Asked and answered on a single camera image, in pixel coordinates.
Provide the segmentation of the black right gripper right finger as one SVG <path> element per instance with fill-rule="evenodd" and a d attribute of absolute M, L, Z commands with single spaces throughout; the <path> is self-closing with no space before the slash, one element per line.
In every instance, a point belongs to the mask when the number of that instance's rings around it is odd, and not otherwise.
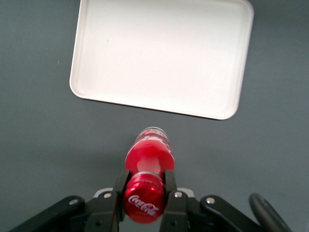
<path fill-rule="evenodd" d="M 161 232 L 196 232 L 194 211 L 199 209 L 192 190 L 178 188 L 173 170 L 164 173 L 166 206 L 162 216 Z"/>

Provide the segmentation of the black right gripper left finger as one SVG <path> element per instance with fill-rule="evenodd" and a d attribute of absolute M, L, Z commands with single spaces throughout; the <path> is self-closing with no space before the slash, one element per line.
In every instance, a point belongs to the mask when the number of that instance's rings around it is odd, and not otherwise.
<path fill-rule="evenodd" d="M 90 214 L 86 220 L 86 232 L 117 232 L 119 223 L 124 220 L 123 196 L 130 180 L 129 170 L 123 170 L 111 190 L 99 190 L 97 197 L 86 206 Z"/>

